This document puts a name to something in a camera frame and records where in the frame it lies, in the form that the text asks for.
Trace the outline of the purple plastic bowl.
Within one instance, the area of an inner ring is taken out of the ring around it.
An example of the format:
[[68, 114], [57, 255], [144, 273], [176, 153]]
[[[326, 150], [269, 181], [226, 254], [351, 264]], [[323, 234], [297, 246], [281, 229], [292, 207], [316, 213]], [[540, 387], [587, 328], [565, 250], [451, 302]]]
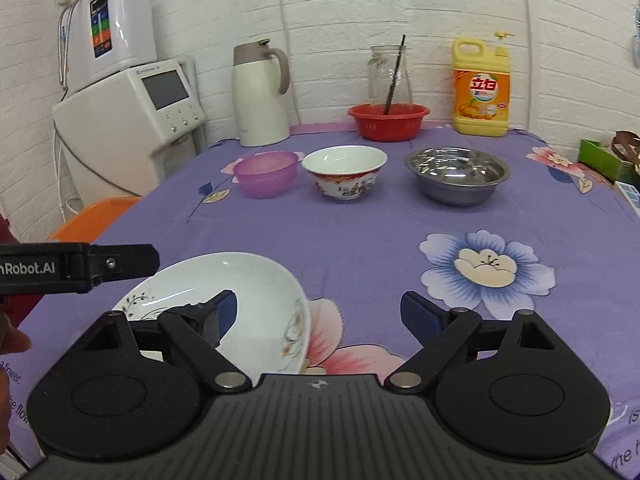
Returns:
[[273, 198], [285, 193], [297, 176], [298, 155], [288, 151], [254, 154], [233, 168], [242, 192], [250, 198]]

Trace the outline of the red patterned ceramic bowl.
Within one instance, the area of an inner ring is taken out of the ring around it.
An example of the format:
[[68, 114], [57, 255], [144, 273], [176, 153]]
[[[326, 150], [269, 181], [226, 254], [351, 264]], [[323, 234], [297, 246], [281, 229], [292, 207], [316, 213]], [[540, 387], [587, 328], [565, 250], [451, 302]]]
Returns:
[[314, 151], [302, 160], [314, 186], [332, 200], [358, 200], [375, 186], [387, 162], [379, 148], [367, 145], [337, 145]]

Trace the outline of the brown bag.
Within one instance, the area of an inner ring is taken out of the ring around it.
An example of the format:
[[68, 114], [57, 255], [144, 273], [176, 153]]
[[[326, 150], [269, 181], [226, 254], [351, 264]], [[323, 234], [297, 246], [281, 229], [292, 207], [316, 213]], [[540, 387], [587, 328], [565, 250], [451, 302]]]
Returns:
[[618, 130], [611, 142], [612, 152], [621, 160], [630, 162], [640, 172], [640, 138], [628, 130]]

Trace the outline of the orange plastic stool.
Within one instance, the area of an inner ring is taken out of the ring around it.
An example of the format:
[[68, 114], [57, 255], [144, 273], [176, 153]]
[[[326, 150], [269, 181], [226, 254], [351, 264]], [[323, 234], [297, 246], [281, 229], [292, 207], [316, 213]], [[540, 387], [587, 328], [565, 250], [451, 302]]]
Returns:
[[64, 223], [49, 240], [62, 243], [93, 243], [109, 226], [139, 202], [139, 197], [99, 200]]

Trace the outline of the stainless steel bowl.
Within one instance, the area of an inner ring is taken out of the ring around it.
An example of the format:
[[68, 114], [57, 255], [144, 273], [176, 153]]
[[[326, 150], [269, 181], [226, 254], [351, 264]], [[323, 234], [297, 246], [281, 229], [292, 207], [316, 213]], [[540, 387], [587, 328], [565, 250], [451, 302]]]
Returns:
[[405, 166], [424, 196], [436, 203], [474, 207], [487, 202], [511, 171], [498, 157], [472, 148], [436, 146], [410, 153]]

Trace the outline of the white plate with floral print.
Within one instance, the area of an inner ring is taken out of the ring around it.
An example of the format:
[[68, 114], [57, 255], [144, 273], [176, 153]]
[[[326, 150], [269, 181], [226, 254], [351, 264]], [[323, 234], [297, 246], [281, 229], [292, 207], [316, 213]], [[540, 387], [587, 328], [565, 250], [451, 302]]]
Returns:
[[311, 333], [308, 300], [295, 276], [266, 257], [215, 252], [183, 260], [131, 289], [114, 309], [130, 321], [149, 321], [224, 290], [235, 294], [236, 309], [221, 330], [221, 355], [252, 382], [263, 374], [300, 373]]

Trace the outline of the red plastic basket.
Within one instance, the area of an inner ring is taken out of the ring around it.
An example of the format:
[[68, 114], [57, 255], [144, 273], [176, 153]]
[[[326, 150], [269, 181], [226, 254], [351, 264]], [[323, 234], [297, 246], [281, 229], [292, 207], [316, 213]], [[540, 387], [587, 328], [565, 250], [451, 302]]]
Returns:
[[374, 142], [405, 142], [414, 139], [430, 110], [423, 105], [395, 103], [384, 113], [383, 104], [360, 104], [348, 110], [363, 139]]

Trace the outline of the purple floral tablecloth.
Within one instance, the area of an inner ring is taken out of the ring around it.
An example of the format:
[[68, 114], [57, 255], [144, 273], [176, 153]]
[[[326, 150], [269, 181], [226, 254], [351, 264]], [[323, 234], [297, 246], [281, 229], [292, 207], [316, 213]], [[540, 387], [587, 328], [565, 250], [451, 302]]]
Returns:
[[[162, 266], [210, 252], [254, 252], [290, 270], [310, 299], [334, 302], [342, 343], [377, 344], [408, 358], [418, 344], [401, 324], [404, 292], [425, 292], [431, 261], [420, 246], [431, 234], [485, 231], [529, 247], [554, 272], [534, 308], [608, 389], [612, 420], [598, 454], [623, 476], [639, 473], [639, 218], [620, 192], [603, 184], [582, 192], [532, 159], [540, 140], [512, 131], [499, 139], [425, 131], [386, 146], [387, 164], [359, 200], [323, 196], [306, 172], [284, 195], [252, 200], [231, 165], [247, 155], [218, 144], [129, 209], [103, 244], [151, 244]], [[426, 198], [406, 156], [428, 146], [493, 154], [510, 179], [484, 204], [454, 208]]]

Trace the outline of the white thermos jug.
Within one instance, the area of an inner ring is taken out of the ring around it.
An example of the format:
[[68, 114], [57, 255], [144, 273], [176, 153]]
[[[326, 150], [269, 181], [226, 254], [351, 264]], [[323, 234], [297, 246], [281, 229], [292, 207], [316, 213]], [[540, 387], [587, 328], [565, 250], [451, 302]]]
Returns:
[[268, 38], [233, 49], [232, 100], [243, 146], [277, 144], [290, 136], [283, 104], [290, 84], [288, 57]]

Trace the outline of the green box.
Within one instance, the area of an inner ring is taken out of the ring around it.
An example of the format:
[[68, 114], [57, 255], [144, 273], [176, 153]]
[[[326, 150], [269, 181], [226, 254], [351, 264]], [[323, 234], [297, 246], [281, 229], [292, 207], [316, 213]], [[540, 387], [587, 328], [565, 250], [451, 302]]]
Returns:
[[634, 165], [618, 158], [598, 141], [580, 141], [578, 162], [597, 171], [598, 174], [611, 182], [620, 181], [633, 185], [639, 184], [639, 175], [634, 169]]

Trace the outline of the yellow dish soap bottle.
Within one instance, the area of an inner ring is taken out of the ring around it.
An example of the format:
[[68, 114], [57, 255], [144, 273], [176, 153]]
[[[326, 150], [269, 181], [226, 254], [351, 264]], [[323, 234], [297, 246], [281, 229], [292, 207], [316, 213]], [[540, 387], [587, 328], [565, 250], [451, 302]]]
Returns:
[[452, 124], [468, 136], [500, 138], [509, 128], [511, 59], [504, 44], [512, 32], [495, 32], [498, 44], [459, 37], [451, 48], [454, 69]]

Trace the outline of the white water purifier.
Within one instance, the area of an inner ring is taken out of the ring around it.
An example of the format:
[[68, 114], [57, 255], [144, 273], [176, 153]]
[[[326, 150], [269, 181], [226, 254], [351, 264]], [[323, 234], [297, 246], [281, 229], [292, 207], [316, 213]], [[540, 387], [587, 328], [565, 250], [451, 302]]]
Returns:
[[70, 96], [157, 60], [151, 0], [77, 0], [58, 26], [58, 67]]

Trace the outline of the white water dispenser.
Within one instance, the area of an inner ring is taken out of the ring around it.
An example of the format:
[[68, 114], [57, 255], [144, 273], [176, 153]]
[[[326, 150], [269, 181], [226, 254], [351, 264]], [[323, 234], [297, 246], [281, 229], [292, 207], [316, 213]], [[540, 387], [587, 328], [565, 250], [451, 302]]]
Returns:
[[52, 117], [86, 207], [151, 193], [198, 154], [206, 121], [177, 60], [108, 76], [56, 104]]

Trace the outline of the black stirring stick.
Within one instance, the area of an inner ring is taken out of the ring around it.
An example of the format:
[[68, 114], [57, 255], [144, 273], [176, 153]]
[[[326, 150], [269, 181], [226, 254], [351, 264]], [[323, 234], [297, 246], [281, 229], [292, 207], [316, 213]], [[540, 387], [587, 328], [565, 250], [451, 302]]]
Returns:
[[398, 47], [396, 62], [393, 70], [393, 76], [392, 76], [392, 80], [390, 81], [390, 88], [388, 89], [388, 92], [387, 92], [385, 106], [383, 110], [383, 115], [385, 116], [388, 116], [390, 114], [390, 108], [392, 107], [392, 104], [393, 104], [394, 93], [395, 93], [395, 89], [398, 81], [398, 73], [400, 72], [400, 66], [402, 61], [402, 52], [404, 52], [405, 50], [406, 37], [407, 37], [406, 34], [402, 35], [400, 40], [400, 45]]

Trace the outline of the clear glass pitcher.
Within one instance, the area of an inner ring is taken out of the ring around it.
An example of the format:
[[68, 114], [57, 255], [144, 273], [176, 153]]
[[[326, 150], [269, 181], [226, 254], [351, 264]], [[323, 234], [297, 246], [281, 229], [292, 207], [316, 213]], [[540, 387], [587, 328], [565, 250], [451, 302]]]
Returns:
[[[393, 70], [398, 52], [397, 46], [375, 46], [371, 48], [371, 57], [367, 65], [369, 102], [372, 105], [385, 106], [390, 88]], [[394, 93], [393, 104], [412, 104], [413, 95], [407, 70], [407, 47], [402, 52], [400, 72]]]

